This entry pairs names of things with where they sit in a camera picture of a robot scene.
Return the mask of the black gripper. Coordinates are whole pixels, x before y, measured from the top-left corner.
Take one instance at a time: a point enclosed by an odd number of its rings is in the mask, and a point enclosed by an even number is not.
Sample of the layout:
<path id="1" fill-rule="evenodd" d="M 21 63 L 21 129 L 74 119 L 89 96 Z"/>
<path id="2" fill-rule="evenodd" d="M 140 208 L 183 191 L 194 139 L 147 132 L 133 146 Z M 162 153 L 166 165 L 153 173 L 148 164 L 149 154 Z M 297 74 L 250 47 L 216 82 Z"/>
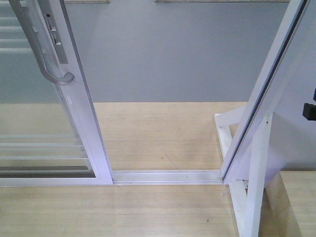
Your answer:
<path id="1" fill-rule="evenodd" d="M 309 121 L 316 121 L 316 105 L 305 103 L 302 115 Z"/>

